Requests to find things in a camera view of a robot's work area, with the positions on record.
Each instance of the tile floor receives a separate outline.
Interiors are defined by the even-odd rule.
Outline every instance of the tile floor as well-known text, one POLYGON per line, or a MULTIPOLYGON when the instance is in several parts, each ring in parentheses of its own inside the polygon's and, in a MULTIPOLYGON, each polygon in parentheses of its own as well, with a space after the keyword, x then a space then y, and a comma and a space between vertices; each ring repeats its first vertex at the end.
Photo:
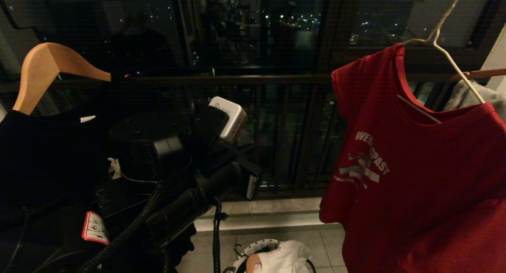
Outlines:
MULTIPOLYGON (((341 250, 344 241, 343 229, 293 231, 285 233, 262 233, 255 235, 220 235, 222 271, 232 266, 237 255, 234 244, 241 244, 241 252, 246 246, 261 239, 286 241, 296 239, 310 250, 312 262, 317 273, 347 273, 341 250)), ((213 271, 213 238, 211 236, 193 237, 195 251, 188 252, 177 267, 179 273, 211 273, 213 271)))

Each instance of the glass window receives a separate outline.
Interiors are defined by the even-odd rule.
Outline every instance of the glass window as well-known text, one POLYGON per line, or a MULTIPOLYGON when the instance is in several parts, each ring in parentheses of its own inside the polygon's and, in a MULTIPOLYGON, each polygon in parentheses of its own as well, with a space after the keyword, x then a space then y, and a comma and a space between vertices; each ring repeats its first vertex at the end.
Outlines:
MULTIPOLYGON (((351 46, 390 46, 427 38, 454 0, 361 0, 351 46)), ((460 0, 441 28, 441 46, 465 47, 487 0, 460 0)))
POLYGON ((323 9, 323 0, 5 2, 39 42, 132 76, 311 72, 323 9))

